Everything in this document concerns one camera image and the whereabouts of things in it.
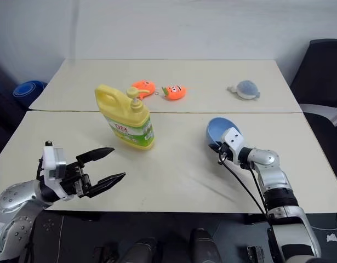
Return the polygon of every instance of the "blue bucket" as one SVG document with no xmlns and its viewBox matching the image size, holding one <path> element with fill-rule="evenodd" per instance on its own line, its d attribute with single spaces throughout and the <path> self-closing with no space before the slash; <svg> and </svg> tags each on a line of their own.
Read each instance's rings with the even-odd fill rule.
<svg viewBox="0 0 337 263">
<path fill-rule="evenodd" d="M 28 81 L 18 85 L 14 89 L 13 96 L 25 108 L 28 108 L 46 86 L 47 84 L 41 81 Z"/>
<path fill-rule="evenodd" d="M 229 121 L 228 119 L 222 118 L 222 117 L 217 117 L 212 119 L 208 124 L 207 124 L 207 129 L 206 129 L 206 138 L 208 142 L 208 146 L 218 152 L 218 148 L 221 145 L 221 136 L 222 134 L 228 130 L 229 128 L 234 127 L 237 129 L 237 131 L 240 133 L 238 127 L 236 125 Z"/>
</svg>

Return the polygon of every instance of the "white wall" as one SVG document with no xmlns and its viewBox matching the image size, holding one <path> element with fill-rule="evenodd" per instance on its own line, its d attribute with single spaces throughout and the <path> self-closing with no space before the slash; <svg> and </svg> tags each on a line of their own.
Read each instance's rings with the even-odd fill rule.
<svg viewBox="0 0 337 263">
<path fill-rule="evenodd" d="M 318 38 L 337 38 L 337 0 L 0 0 L 0 64 L 18 82 L 75 57 L 275 59 L 290 83 Z"/>
</svg>

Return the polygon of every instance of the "light blue bowl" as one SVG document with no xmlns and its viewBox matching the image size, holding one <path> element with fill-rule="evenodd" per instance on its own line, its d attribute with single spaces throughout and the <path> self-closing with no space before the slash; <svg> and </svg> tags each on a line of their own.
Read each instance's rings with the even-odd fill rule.
<svg viewBox="0 0 337 263">
<path fill-rule="evenodd" d="M 240 133 L 238 127 L 236 125 L 229 121 L 228 119 L 217 117 L 212 119 L 207 124 L 206 129 L 206 137 L 208 141 L 208 145 L 215 150 L 215 147 L 219 147 L 219 144 L 217 142 L 221 141 L 222 134 L 228 130 L 229 128 L 234 127 L 237 129 L 237 131 Z"/>
</svg>

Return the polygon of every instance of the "bottle handle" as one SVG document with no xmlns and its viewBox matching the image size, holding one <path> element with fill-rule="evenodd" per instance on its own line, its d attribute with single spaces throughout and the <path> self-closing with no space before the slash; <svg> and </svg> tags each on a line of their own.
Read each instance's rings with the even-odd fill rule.
<svg viewBox="0 0 337 263">
<path fill-rule="evenodd" d="M 102 84 L 95 89 L 95 96 L 99 108 L 104 106 L 122 108 L 118 98 L 124 96 L 124 94 L 117 89 Z"/>
</svg>

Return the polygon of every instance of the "bottle label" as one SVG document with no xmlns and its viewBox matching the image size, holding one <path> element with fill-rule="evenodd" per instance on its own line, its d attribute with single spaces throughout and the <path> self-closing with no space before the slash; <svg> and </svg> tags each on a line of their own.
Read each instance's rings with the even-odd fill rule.
<svg viewBox="0 0 337 263">
<path fill-rule="evenodd" d="M 148 146 L 153 141 L 150 118 L 141 127 L 132 127 L 105 117 L 113 132 L 122 140 L 140 146 Z"/>
</svg>

